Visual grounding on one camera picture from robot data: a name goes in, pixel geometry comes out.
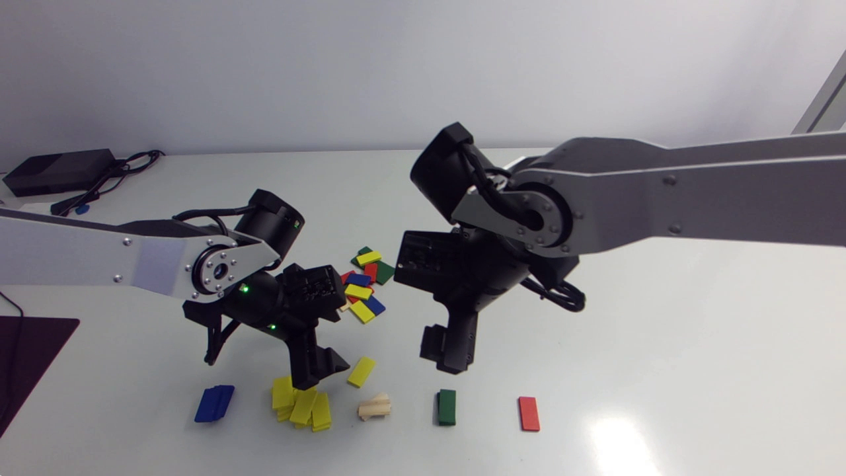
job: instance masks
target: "white table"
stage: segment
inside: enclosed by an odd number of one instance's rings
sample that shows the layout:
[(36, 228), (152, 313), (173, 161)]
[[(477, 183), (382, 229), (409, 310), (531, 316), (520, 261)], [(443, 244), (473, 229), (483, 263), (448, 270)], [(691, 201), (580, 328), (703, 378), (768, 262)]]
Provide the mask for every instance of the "white table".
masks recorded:
[[(488, 153), (505, 164), (533, 152)], [(416, 156), (166, 157), (84, 218), (164, 219), (264, 188), (305, 215), (286, 263), (343, 273), (363, 245), (393, 261), (404, 230), (448, 230), (409, 181)], [(0, 474), (842, 474), (845, 269), (843, 248), (685, 239), (586, 256), (569, 277), (584, 312), (509, 292), (481, 313), (475, 363), (458, 376), (417, 357), (445, 310), (391, 281), (370, 324), (344, 313), (318, 328), (322, 346), (378, 364), (361, 390), (346, 373), (320, 383), (333, 425), (316, 434), (270, 410), (271, 381), (288, 372), (280, 341), (239, 329), (208, 367), (206, 332), (181, 302), (7, 286), (29, 315), (82, 322), (0, 439)], [(226, 417), (194, 423), (218, 384), (237, 389)], [(458, 391), (455, 427), (432, 424), (440, 388)], [(393, 414), (361, 422), (358, 402), (380, 391)], [(537, 397), (540, 433), (519, 430), (518, 396)]]

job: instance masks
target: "wooden block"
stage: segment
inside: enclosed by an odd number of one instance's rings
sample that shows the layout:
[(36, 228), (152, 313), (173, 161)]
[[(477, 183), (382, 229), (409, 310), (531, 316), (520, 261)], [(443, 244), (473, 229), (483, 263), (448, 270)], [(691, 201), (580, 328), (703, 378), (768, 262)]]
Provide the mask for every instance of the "wooden block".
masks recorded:
[(373, 368), (375, 366), (375, 360), (369, 357), (362, 357), (361, 359), (359, 359), (359, 362), (355, 364), (355, 368), (353, 368), (353, 372), (349, 375), (347, 382), (358, 388), (361, 388), (361, 386), (365, 384), (367, 377), (370, 376), (370, 372), (373, 371)]
[(302, 425), (308, 423), (316, 398), (317, 390), (314, 387), (297, 392), (297, 401), (294, 404), (294, 410), (291, 412), (291, 421)]
[(367, 264), (375, 263), (380, 259), (382, 259), (382, 255), (379, 254), (379, 252), (369, 252), (355, 257), (355, 261), (359, 264), (359, 266), (366, 266)]
[(523, 431), (541, 431), (541, 422), (537, 417), (537, 401), (534, 396), (521, 396), (517, 399), (520, 404), (520, 424)]
[(357, 285), (357, 286), (363, 286), (363, 287), (367, 287), (367, 286), (371, 285), (371, 283), (373, 282), (373, 279), (375, 279), (375, 278), (372, 279), (370, 276), (367, 275), (367, 266), (365, 266), (365, 273), (364, 274), (352, 273), (349, 276), (347, 276), (347, 280), (344, 281), (343, 283), (346, 284), (346, 285)]
[(317, 394), (315, 406), (311, 409), (312, 431), (320, 431), (323, 427), (332, 426), (332, 414), (329, 412), (329, 394), (322, 391)]
[(370, 263), (365, 265), (365, 275), (370, 278), (367, 285), (372, 285), (376, 281), (376, 272), (379, 270), (379, 263)]
[(349, 307), (349, 310), (355, 314), (355, 317), (358, 318), (362, 324), (369, 323), (376, 316), (363, 301), (356, 300), (356, 302), (353, 302), (353, 305)]
[(280, 410), (284, 407), (294, 406), (294, 385), (291, 382), (291, 376), (282, 377), (273, 380), (272, 390), (272, 408)]
[(365, 304), (365, 306), (367, 306), (368, 309), (371, 310), (371, 312), (373, 312), (374, 316), (378, 316), (379, 314), (385, 312), (385, 306), (378, 299), (376, 299), (375, 296), (371, 296), (370, 299), (362, 302)]
[(294, 423), (294, 428), (296, 429), (305, 428), (307, 426), (311, 426), (311, 415), (309, 416), (308, 421), (305, 423)]
[(383, 417), (391, 414), (391, 401), (387, 393), (379, 393), (372, 400), (363, 401), (359, 404), (359, 418), (367, 421), (370, 417)]
[(441, 389), (437, 393), (437, 424), (455, 425), (455, 390)]
[(343, 293), (347, 296), (352, 296), (358, 299), (368, 299), (370, 298), (370, 295), (373, 294), (373, 290), (357, 285), (347, 285), (347, 287), (343, 288)]
[(376, 262), (376, 282), (384, 285), (393, 277), (393, 266), (383, 261)]

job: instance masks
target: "cable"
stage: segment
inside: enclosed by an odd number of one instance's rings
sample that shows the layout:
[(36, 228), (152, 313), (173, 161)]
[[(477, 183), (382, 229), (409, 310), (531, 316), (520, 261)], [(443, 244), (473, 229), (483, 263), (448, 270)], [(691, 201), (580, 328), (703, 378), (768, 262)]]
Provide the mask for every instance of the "cable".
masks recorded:
[(537, 223), (538, 218), (532, 217), (526, 210), (520, 208), (516, 203), (507, 200), (499, 193), (494, 183), (487, 178), (485, 168), (482, 167), (479, 158), (470, 150), (469, 144), (464, 144), (459, 151), (462, 157), (464, 157), (466, 163), (471, 165), (473, 168), (473, 170), (470, 171), (470, 179), (476, 186), (476, 190), (478, 190), (479, 195), (485, 199), (485, 202), (490, 205), (495, 212), (532, 230), (536, 230), (539, 226), (543, 225), (543, 223)]
[[(115, 160), (114, 165), (107, 170), (105, 174), (85, 193), (74, 196), (67, 200), (62, 200), (59, 203), (53, 203), (50, 207), (50, 213), (53, 215), (58, 215), (62, 217), (68, 216), (71, 210), (77, 208), (79, 206), (85, 205), (88, 202), (93, 202), (96, 199), (100, 198), (100, 195), (104, 193), (108, 193), (113, 191), (114, 189), (118, 188), (118, 185), (123, 183), (124, 179), (133, 174), (139, 174), (153, 165), (162, 155), (167, 155), (166, 153), (158, 150), (153, 149), (147, 152), (138, 152), (133, 154), (129, 158), (125, 160)], [(132, 168), (130, 163), (138, 160), (139, 158), (148, 157), (150, 158), (147, 162), (143, 163), (142, 165)], [(106, 189), (105, 191), (100, 191), (100, 188), (106, 184), (110, 179), (120, 178), (118, 183), (113, 185), (112, 187)]]
[(8, 410), (9, 405), (11, 405), (12, 403), (12, 372), (14, 371), (14, 363), (16, 357), (18, 356), (18, 344), (20, 343), (21, 330), (24, 328), (25, 315), (24, 309), (22, 309), (17, 302), (12, 301), (8, 298), (8, 296), (3, 294), (2, 292), (0, 292), (0, 296), (5, 299), (9, 304), (15, 306), (18, 309), (18, 312), (20, 313), (20, 318), (18, 320), (18, 328), (15, 330), (14, 343), (12, 344), (12, 353), (8, 358), (8, 372), (6, 373), (6, 402), (3, 404), (3, 410), (0, 410), (0, 420), (2, 420), (3, 417), (6, 416), (6, 411)]
[(573, 313), (577, 313), (585, 308), (585, 293), (579, 291), (579, 288), (567, 281), (561, 281), (561, 284), (551, 290), (544, 289), (540, 283), (532, 278), (526, 278), (520, 281), (520, 285), (536, 293), (541, 299), (548, 299)]

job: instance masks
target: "black cable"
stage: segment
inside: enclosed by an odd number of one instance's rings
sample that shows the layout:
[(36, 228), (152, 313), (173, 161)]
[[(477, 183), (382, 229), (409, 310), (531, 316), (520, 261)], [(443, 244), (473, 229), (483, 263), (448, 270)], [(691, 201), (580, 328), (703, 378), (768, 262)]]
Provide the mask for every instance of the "black cable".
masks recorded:
[(20, 343), (20, 334), (21, 330), (24, 328), (24, 309), (18, 306), (18, 303), (12, 301), (8, 298), (5, 294), (0, 292), (0, 296), (5, 299), (9, 304), (15, 306), (20, 313), (20, 318), (18, 320), (18, 328), (15, 330), (14, 335), (14, 343), (12, 344), (12, 353), (8, 358), (8, 372), (6, 373), (6, 402), (3, 404), (3, 410), (0, 410), (0, 420), (6, 416), (6, 411), (8, 410), (9, 405), (12, 403), (12, 393), (14, 388), (12, 387), (12, 372), (14, 371), (14, 363), (16, 357), (18, 356), (18, 344)]
[(174, 220), (185, 221), (187, 219), (196, 219), (199, 217), (233, 217), (236, 215), (243, 215), (255, 209), (255, 205), (247, 205), (239, 208), (199, 208), (196, 210), (185, 210), (182, 213), (177, 213), (171, 218)]
[(541, 299), (548, 299), (573, 313), (577, 313), (585, 308), (585, 293), (579, 291), (579, 288), (567, 281), (562, 281), (561, 284), (551, 290), (544, 289), (540, 283), (532, 278), (526, 278), (520, 281), (520, 285), (536, 293)]

